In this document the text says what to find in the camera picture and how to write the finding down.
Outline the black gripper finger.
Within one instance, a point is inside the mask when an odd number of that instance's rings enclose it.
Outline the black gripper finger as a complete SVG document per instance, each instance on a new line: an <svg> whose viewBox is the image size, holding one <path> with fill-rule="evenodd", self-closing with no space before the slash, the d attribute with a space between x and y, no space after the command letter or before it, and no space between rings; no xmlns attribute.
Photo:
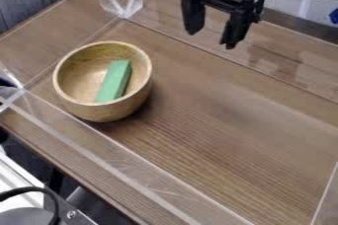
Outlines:
<svg viewBox="0 0 338 225"><path fill-rule="evenodd" d="M245 39L253 23L253 12L245 9L234 9L226 23L225 31L219 43L227 49L234 49L237 44Z"/></svg>
<svg viewBox="0 0 338 225"><path fill-rule="evenodd" d="M202 0L181 0L181 10L185 29L193 36L205 26L206 9Z"/></svg>

